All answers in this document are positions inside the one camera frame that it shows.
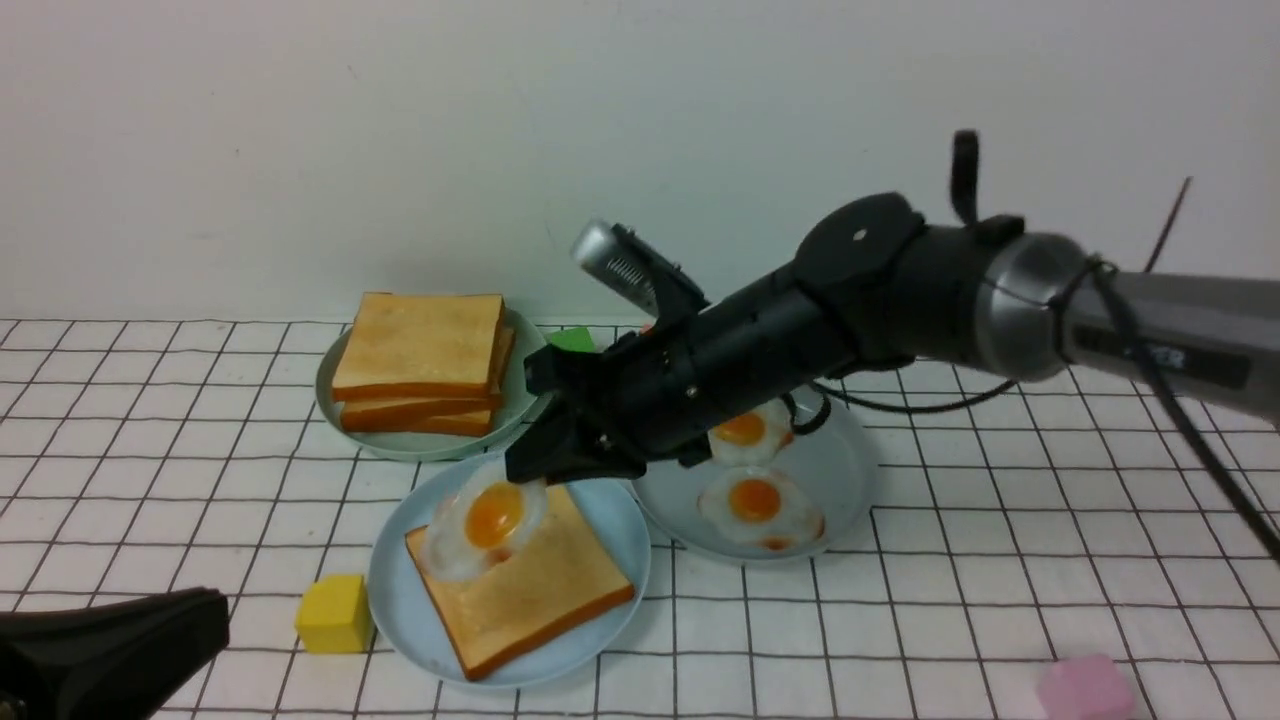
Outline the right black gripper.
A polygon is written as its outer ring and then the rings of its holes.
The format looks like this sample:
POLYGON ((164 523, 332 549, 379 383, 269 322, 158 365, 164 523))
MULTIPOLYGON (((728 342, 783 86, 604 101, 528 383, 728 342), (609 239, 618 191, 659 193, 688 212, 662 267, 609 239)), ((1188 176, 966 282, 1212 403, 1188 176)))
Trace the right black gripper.
POLYGON ((650 462, 703 462, 713 427, 856 357, 851 331, 788 266, 603 352, 538 350, 525 384, 550 402, 506 450, 506 479, 634 480, 650 462))

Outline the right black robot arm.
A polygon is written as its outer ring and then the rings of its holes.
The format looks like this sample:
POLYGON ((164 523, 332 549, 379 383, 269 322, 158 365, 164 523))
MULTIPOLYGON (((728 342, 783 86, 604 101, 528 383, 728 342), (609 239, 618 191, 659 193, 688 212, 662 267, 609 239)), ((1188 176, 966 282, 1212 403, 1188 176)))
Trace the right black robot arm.
POLYGON ((832 211, 794 259, 709 304, 653 263, 655 324, 525 363, 547 410, 506 450, 515 483, 635 479, 709 457, 708 432, 820 378, 918 359, 1015 382, 1070 365, 1277 421, 1277 282, 1115 272, 1019 217, 932 225, 899 193, 832 211))

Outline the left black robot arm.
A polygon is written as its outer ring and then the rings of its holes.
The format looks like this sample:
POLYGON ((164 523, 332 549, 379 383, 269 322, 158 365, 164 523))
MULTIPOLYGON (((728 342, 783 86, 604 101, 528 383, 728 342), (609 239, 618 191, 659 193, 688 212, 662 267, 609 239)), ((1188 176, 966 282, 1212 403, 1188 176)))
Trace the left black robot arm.
POLYGON ((230 639, 229 600, 189 588, 1 615, 5 719, 150 719, 230 639))

